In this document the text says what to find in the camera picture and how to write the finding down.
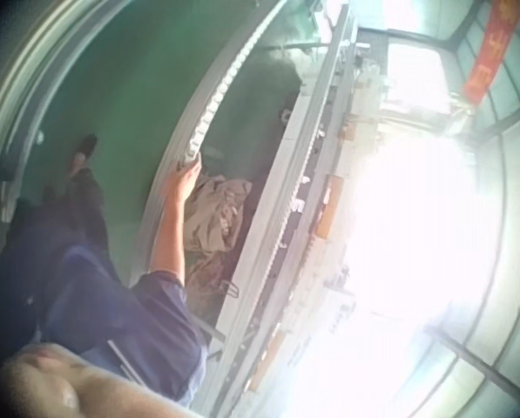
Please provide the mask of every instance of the shoe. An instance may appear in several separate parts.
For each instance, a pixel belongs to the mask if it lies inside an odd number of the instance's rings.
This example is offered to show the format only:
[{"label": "shoe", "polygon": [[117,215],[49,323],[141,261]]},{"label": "shoe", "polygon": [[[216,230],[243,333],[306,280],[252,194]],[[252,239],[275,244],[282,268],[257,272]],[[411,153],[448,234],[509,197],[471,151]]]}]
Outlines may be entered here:
[{"label": "shoe", "polygon": [[76,153],[82,153],[85,156],[85,159],[89,159],[89,157],[95,151],[95,147],[97,146],[97,137],[93,134],[87,135],[78,146]]}]

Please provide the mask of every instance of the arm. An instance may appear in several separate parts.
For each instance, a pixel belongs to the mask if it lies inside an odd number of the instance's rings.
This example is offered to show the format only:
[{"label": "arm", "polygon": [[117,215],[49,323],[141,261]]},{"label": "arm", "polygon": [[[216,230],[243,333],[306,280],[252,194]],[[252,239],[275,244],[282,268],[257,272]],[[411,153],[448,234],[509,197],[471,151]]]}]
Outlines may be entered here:
[{"label": "arm", "polygon": [[180,171],[172,171],[165,182],[165,213],[159,227],[150,268],[173,273],[185,284],[184,204],[196,185],[201,158]]}]

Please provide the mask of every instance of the sleeve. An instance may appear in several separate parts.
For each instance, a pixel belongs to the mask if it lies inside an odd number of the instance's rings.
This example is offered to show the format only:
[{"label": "sleeve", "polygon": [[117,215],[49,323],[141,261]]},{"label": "sleeve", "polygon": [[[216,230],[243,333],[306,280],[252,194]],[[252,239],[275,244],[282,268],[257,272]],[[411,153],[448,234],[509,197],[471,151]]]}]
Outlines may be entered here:
[{"label": "sleeve", "polygon": [[162,392],[174,392],[168,397],[187,405],[205,377],[207,350],[186,305],[186,290],[174,274],[165,271],[144,275],[132,290],[156,319],[153,334],[157,338],[161,335],[160,346],[164,348],[160,356],[176,368],[169,375],[176,376],[178,383],[164,385]]}]

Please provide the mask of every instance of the blue shirt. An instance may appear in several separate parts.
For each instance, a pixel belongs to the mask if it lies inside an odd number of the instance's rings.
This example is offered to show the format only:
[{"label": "blue shirt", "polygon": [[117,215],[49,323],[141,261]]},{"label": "blue shirt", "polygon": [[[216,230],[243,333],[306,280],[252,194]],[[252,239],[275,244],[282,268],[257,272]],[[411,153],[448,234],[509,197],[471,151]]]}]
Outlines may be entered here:
[{"label": "blue shirt", "polygon": [[128,289],[105,256],[58,223],[28,229],[0,256],[0,364],[34,340],[136,375],[185,405],[205,374],[205,342],[176,278],[150,273]]}]

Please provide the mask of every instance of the hand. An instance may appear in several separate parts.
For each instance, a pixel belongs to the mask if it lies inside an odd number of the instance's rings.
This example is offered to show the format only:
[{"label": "hand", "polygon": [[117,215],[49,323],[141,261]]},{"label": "hand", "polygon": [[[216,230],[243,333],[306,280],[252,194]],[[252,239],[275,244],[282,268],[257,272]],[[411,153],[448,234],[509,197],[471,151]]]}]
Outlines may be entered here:
[{"label": "hand", "polygon": [[199,172],[201,171],[201,155],[188,167],[181,170],[174,168],[169,172],[165,181],[163,193],[166,203],[169,205],[183,206],[190,197],[193,188],[196,186]]}]

